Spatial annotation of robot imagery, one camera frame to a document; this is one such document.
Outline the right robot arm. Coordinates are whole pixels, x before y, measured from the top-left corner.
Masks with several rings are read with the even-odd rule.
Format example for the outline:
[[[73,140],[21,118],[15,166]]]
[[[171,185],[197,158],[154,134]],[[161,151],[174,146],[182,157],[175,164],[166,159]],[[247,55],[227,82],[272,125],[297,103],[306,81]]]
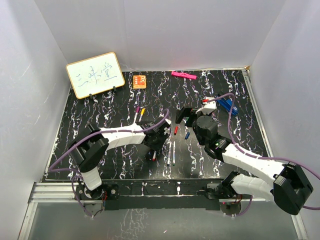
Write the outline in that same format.
[[[297,215],[313,192],[302,167],[289,160],[264,159],[232,143],[218,132],[218,124],[205,108],[183,107],[176,112],[175,122],[187,118],[185,126],[192,128],[198,144],[213,159],[236,166],[252,176],[231,172],[211,193],[233,199],[251,195],[274,202],[290,215]]]

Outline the white pen purple end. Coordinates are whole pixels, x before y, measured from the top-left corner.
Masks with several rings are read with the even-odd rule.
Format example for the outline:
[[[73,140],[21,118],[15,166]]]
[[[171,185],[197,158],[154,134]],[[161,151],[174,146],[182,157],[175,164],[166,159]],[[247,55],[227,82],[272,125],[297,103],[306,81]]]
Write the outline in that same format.
[[[139,114],[139,112],[136,112],[136,109],[135,109],[135,115],[134,115],[134,119],[133,119],[134,123],[137,121],[137,117],[138,117],[138,114]]]

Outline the white pen yellow end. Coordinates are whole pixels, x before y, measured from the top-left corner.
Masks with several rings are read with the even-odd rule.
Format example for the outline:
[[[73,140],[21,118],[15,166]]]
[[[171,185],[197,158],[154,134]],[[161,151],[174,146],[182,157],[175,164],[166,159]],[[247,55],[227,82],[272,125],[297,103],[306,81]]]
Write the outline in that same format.
[[[144,114],[141,114],[141,112],[140,112],[139,122],[141,122],[141,121],[142,121],[143,115],[144,115]]]

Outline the white pen red end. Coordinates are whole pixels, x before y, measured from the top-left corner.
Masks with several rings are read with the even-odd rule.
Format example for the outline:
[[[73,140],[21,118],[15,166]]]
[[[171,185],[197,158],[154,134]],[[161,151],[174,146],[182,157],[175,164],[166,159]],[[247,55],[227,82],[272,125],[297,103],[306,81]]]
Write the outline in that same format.
[[[153,156],[152,156],[152,161],[156,160],[156,156],[157,156],[157,151],[154,151]]]

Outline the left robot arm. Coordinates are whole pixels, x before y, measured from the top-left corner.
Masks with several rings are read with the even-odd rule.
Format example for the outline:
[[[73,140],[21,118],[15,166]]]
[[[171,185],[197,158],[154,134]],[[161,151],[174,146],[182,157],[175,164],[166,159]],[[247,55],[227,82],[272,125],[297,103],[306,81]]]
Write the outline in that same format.
[[[145,145],[158,152],[170,135],[171,123],[171,120],[159,117],[155,121],[143,120],[125,127],[99,128],[90,124],[68,149],[84,181],[82,192],[93,200],[103,195],[98,164],[107,151],[126,145]]]

